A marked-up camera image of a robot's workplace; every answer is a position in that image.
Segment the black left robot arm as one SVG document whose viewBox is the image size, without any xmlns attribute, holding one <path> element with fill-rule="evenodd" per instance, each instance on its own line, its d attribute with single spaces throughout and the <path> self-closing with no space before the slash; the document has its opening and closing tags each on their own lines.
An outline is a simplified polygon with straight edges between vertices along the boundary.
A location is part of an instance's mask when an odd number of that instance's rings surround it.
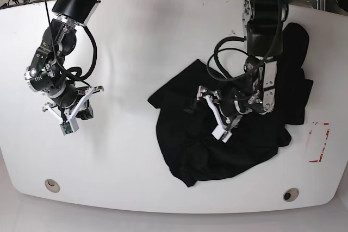
<svg viewBox="0 0 348 232">
<path fill-rule="evenodd" d="M 283 50 L 283 23 L 289 13 L 288 5 L 293 0 L 244 0 L 243 37 L 230 36 L 218 42 L 212 59 L 222 77 L 213 78 L 235 83 L 229 93 L 222 96 L 219 90 L 199 86 L 196 99 L 205 100 L 212 110 L 217 125 L 213 135 L 217 139 L 231 135 L 241 118 L 251 112 L 265 115 L 275 105 L 276 57 Z M 226 42 L 243 42 L 247 59 L 244 73 L 233 77 L 221 65 L 218 53 Z"/>
</svg>

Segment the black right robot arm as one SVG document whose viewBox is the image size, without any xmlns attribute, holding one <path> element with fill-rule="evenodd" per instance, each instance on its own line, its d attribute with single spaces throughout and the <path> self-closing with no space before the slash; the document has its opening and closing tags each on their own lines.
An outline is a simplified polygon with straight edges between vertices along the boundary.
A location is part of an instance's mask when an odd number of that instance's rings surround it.
<svg viewBox="0 0 348 232">
<path fill-rule="evenodd" d="M 76 119 L 93 118 L 89 98 L 103 91 L 102 86 L 93 87 L 86 82 L 96 67 L 97 45 L 87 27 L 91 15 L 101 0 L 57 0 L 52 11 L 57 18 L 50 19 L 41 44 L 31 64 L 27 67 L 25 80 L 35 92 L 42 92 L 51 103 L 44 111 L 50 111 L 58 118 L 60 126 L 67 133 L 76 130 Z M 87 73 L 80 67 L 66 69 L 64 61 L 77 43 L 76 26 L 81 26 L 92 44 L 92 63 Z"/>
</svg>

